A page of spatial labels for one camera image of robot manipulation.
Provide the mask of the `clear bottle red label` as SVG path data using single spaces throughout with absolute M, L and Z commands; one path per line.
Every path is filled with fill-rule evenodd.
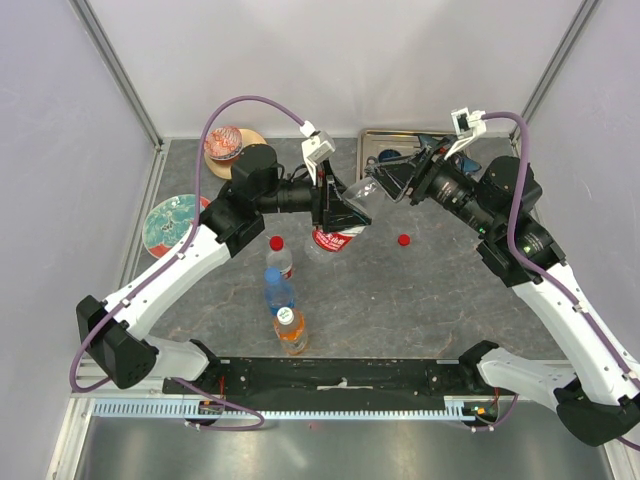
M 305 245 L 307 256 L 318 263 L 333 260 L 372 224 L 384 200 L 384 190 L 370 177 L 349 187 L 331 179 L 321 204 L 321 223 Z

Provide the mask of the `clear bottle red cap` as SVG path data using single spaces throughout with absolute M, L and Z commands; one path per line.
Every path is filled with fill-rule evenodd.
M 276 268 L 285 279 L 291 278 L 293 274 L 293 256 L 281 236 L 274 235 L 270 238 L 266 265 L 268 268 Z

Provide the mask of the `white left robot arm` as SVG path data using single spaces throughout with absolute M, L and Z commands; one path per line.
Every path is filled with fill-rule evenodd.
M 201 342 L 155 340 L 149 332 L 184 293 L 262 233 L 267 214 L 308 212 L 325 233 L 370 225 L 371 215 L 348 194 L 330 163 L 322 161 L 319 171 L 318 177 L 288 180 L 271 146 L 244 148 L 231 179 L 206 208 L 197 209 L 194 225 L 167 254 L 109 297 L 87 296 L 77 304 L 81 354 L 119 389 L 151 374 L 182 377 L 198 393 L 215 389 L 220 371 Z

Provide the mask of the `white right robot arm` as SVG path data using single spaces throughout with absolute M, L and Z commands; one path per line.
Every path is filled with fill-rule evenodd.
M 365 172 L 392 200 L 417 205 L 430 199 L 473 229 L 484 265 L 538 316 L 570 363 L 545 367 L 482 341 L 459 358 L 460 386 L 473 394 L 507 390 L 543 405 L 589 446 L 624 442 L 639 425 L 639 363 L 594 311 L 563 250 L 531 215 L 542 195 L 531 170 L 515 229 L 508 229 L 519 167 L 519 158 L 499 156 L 474 179 L 443 150 L 423 149 L 371 161 Z

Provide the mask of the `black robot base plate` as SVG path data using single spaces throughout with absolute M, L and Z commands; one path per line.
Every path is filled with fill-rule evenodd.
M 258 411 L 436 409 L 495 394 L 458 361 L 434 359 L 228 357 L 194 385 Z

